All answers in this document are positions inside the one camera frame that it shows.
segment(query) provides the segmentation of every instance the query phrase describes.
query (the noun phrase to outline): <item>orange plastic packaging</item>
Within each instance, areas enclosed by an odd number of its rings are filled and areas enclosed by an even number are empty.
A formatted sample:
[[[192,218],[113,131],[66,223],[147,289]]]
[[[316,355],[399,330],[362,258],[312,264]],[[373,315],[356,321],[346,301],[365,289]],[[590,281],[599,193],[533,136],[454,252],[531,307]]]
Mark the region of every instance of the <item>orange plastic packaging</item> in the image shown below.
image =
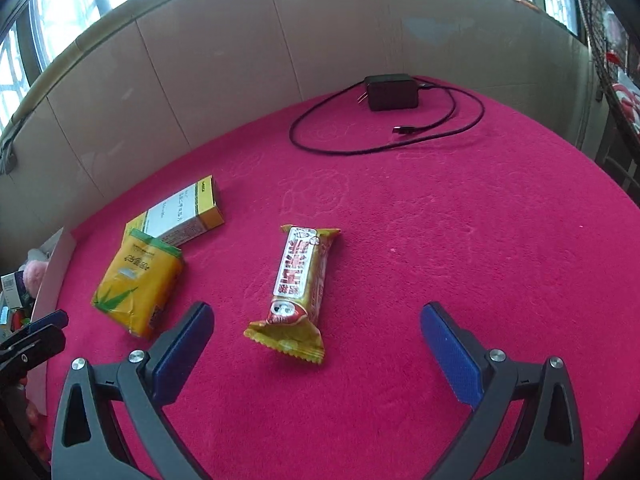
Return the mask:
[[[309,229],[290,224],[264,321],[249,323],[244,335],[269,348],[320,364],[324,344],[316,327],[324,291],[324,274],[329,247],[340,229]]]

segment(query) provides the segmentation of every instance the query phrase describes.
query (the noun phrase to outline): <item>silver bolt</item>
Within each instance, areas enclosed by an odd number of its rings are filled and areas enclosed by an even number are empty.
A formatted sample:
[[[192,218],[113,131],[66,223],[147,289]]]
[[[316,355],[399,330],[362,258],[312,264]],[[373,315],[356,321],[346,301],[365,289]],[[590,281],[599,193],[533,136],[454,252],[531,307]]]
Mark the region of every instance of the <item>silver bolt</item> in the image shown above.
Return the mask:
[[[562,368],[564,366],[564,362],[559,357],[550,357],[549,364],[552,365],[553,368]]]
[[[495,361],[496,363],[501,363],[507,358],[507,354],[505,354],[502,350],[498,350],[497,348],[494,350],[489,350],[489,359],[491,361]]]
[[[139,363],[145,358],[145,352],[143,350],[134,350],[129,354],[130,363]]]
[[[84,359],[82,359],[81,357],[79,357],[78,359],[74,359],[74,361],[71,363],[71,367],[74,370],[80,370],[80,369],[84,368],[85,364],[86,364],[86,361]]]

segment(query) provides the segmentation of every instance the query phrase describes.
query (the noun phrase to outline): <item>pink pom-pom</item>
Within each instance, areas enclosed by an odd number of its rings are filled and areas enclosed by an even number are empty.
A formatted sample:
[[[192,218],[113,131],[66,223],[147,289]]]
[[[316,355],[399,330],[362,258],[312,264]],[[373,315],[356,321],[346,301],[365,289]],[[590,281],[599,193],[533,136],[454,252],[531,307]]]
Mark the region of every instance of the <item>pink pom-pom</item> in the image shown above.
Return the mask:
[[[49,262],[31,260],[27,262],[27,265],[24,267],[24,272],[22,274],[24,288],[27,289],[27,292],[32,298],[36,298],[38,295],[38,291],[40,290],[44,273],[47,272],[48,265]]]

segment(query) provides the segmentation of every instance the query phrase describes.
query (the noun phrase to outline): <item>yellow snack wrapper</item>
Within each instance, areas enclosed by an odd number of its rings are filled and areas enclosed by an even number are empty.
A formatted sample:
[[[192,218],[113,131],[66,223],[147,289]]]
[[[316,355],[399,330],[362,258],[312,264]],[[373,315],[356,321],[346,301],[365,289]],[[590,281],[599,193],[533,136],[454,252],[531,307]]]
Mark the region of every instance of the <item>yellow snack wrapper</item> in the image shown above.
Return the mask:
[[[180,249],[133,229],[95,291],[92,305],[132,334],[150,338],[183,267]]]
[[[324,344],[316,327],[324,291],[326,260],[340,229],[309,229],[290,224],[264,321],[249,323],[244,335],[269,348],[320,364]]]

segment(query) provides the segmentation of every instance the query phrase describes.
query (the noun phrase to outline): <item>pink tablecloth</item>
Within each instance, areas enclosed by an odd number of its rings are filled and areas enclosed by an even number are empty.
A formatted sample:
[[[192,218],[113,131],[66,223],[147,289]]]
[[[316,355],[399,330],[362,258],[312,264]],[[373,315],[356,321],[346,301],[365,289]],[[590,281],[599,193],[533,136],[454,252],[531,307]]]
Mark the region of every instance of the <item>pink tablecloth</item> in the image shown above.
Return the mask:
[[[442,115],[439,92],[422,94],[417,110],[373,114],[355,103],[355,89],[302,123],[300,137],[334,149],[388,142],[392,126]],[[213,174],[226,224],[183,246],[186,269],[163,321],[170,327],[196,300],[215,309],[215,334],[166,408],[212,478],[420,479],[468,413],[420,334],[430,300],[514,359],[562,356],[586,478],[596,478],[640,407],[640,212],[556,134],[483,101],[486,117],[469,132],[353,158],[293,148],[289,123],[308,107],[296,105],[114,200],[76,231],[58,304],[70,318],[66,350],[49,363],[50,413],[74,358],[115,362],[148,346],[90,307],[126,221]],[[462,96],[460,107],[447,127],[477,111]],[[284,223],[343,229],[326,276],[320,367],[242,336],[267,313]],[[139,454],[135,439],[132,449]]]

